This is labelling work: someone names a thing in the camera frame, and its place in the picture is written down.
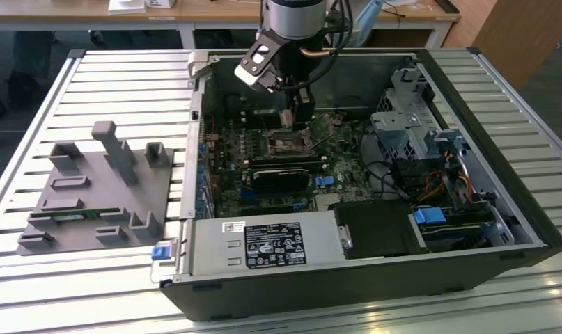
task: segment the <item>blue connector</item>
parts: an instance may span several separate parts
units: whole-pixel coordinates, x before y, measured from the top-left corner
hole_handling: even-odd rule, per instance
[[[317,177],[314,182],[317,183],[318,188],[323,188],[325,186],[330,186],[335,183],[335,178],[331,175],[326,177]]]
[[[446,223],[445,213],[439,207],[421,207],[413,213],[417,224]]]
[[[171,258],[171,246],[155,246],[151,252],[151,259],[154,261],[167,260]]]
[[[335,183],[335,178],[331,175],[325,177],[325,186],[330,186],[334,183]]]

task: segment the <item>circuit board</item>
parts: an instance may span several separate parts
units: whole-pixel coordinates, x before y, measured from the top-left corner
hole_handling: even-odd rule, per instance
[[[326,202],[373,199],[357,151],[358,123],[343,122],[334,112],[317,113],[309,127],[294,132],[246,129],[240,122],[230,120],[208,144],[215,216],[310,212],[327,209],[327,203],[318,203],[322,199]],[[258,193],[252,188],[258,166],[248,161],[285,161],[295,157],[323,161],[322,169],[307,174],[307,186],[301,191]]]

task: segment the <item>wooden table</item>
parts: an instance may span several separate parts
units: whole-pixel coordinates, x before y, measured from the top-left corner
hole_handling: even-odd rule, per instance
[[[258,0],[178,0],[171,9],[108,14],[108,0],[0,0],[0,30],[179,30],[186,49],[196,47],[199,29],[256,29]],[[458,14],[447,14],[434,0],[399,6],[399,17],[382,12],[374,29],[430,30],[427,47],[441,47]]]

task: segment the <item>white label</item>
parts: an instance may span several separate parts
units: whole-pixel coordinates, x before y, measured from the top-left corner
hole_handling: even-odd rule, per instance
[[[287,254],[287,257],[290,257],[291,259],[301,259],[303,256],[306,256],[303,253]]]
[[[243,232],[244,221],[226,221],[223,223],[223,233]]]
[[[151,21],[175,21],[176,19],[170,16],[150,16],[148,19]]]
[[[79,221],[82,219],[84,219],[82,214],[74,214],[74,215],[70,215],[70,216],[54,217],[55,221]]]

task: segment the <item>floor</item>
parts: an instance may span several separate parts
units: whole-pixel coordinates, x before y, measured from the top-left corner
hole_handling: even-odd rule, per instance
[[[139,49],[176,49],[180,47],[179,35],[175,31],[143,33],[132,32],[135,47]],[[208,34],[198,36],[200,47],[223,45],[230,47],[228,34]],[[5,79],[12,68],[12,32],[0,32],[0,99],[5,101]],[[51,55],[51,72],[45,80],[40,80],[41,92],[37,103],[21,111],[8,111],[0,118],[0,176],[8,164],[13,151],[19,145],[23,133],[35,117],[44,93],[51,86],[60,70],[66,55],[71,49],[102,49],[90,41],[87,32],[58,32]],[[540,71],[536,73],[521,94],[542,119],[548,122],[562,139],[562,42],[552,52]]]

